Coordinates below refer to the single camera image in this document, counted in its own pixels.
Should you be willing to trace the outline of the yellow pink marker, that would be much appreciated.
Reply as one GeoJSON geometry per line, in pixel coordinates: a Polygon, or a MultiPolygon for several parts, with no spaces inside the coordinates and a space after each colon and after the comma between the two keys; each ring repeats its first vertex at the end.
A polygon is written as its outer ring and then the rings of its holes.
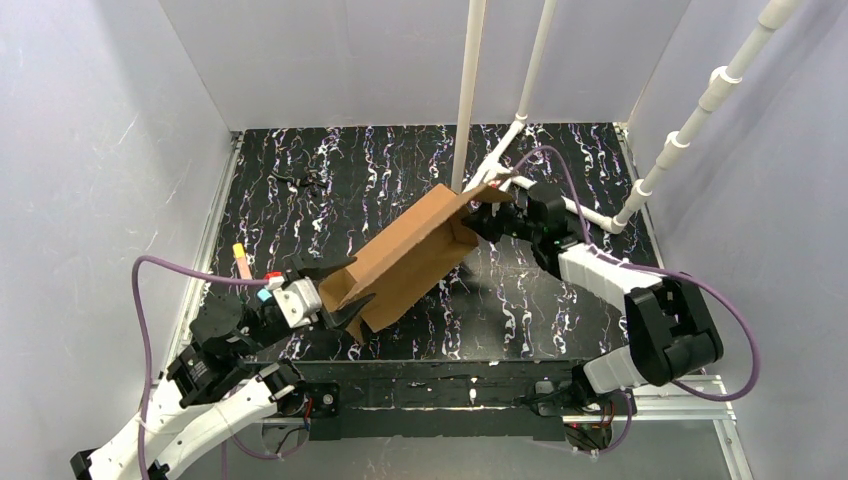
{"type": "Polygon", "coordinates": [[[233,244],[232,251],[236,267],[238,269],[239,277],[243,280],[252,280],[253,276],[243,244],[233,244]]]}

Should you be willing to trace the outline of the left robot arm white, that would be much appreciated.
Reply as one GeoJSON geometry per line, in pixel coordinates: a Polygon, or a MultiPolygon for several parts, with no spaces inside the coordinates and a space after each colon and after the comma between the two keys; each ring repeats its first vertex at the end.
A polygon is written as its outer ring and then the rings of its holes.
{"type": "Polygon", "coordinates": [[[151,344],[139,290],[145,263],[208,283],[256,287],[262,300],[257,307],[239,302],[200,311],[190,325],[192,340],[159,381],[146,357],[138,413],[102,447],[71,458],[75,478],[176,479],[211,448],[260,419],[292,417],[307,434],[313,418],[337,415],[337,384],[308,382],[289,360],[263,368],[247,360],[299,329],[342,330],[357,318],[371,295],[333,307],[318,291],[320,281],[354,261],[294,259],[281,273],[259,280],[215,276],[150,255],[137,258],[131,283],[146,354],[151,344]]]}

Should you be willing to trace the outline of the brown cardboard box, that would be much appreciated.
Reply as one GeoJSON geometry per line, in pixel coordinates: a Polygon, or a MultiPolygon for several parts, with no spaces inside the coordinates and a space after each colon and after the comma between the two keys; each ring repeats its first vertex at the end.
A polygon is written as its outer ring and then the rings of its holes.
{"type": "Polygon", "coordinates": [[[436,185],[365,244],[352,264],[320,283],[324,305],[336,311],[373,295],[345,328],[362,343],[363,326],[377,333],[397,322],[478,247],[478,235],[462,223],[470,202],[489,206],[512,200],[486,184],[463,194],[436,185]]]}

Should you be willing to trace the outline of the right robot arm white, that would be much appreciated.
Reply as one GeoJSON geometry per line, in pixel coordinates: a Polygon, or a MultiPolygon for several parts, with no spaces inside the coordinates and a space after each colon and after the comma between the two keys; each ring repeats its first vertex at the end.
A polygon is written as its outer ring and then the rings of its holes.
{"type": "Polygon", "coordinates": [[[599,251],[558,187],[536,183],[525,206],[483,184],[471,190],[479,207],[462,221],[481,238],[528,242],[537,265],[619,310],[628,342],[573,368],[559,393],[587,403],[615,390],[663,386],[723,357],[724,346],[699,287],[667,274],[638,271],[599,251]]]}

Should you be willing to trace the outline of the light blue tube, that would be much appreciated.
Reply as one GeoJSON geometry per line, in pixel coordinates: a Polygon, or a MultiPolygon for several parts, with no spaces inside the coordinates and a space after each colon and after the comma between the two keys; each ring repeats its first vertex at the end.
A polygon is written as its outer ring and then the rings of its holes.
{"type": "Polygon", "coordinates": [[[260,289],[260,290],[257,291],[257,298],[259,299],[259,301],[261,303],[264,303],[264,302],[272,299],[273,294],[266,289],[260,289]]]}

